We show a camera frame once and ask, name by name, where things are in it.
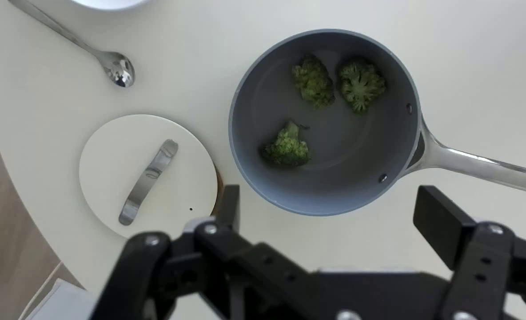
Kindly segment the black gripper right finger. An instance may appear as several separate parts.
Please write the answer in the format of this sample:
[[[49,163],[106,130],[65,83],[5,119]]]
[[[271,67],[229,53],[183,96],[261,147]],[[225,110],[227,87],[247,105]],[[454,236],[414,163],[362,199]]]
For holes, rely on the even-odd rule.
[[[449,270],[458,265],[476,226],[460,206],[431,185],[417,188],[412,222]]]

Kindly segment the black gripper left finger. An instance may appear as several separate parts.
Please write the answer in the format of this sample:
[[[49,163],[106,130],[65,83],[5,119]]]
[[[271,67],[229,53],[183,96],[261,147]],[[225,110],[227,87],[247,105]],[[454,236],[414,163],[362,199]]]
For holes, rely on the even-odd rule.
[[[229,229],[236,229],[238,204],[239,204],[239,186],[225,185],[215,211],[215,220]]]

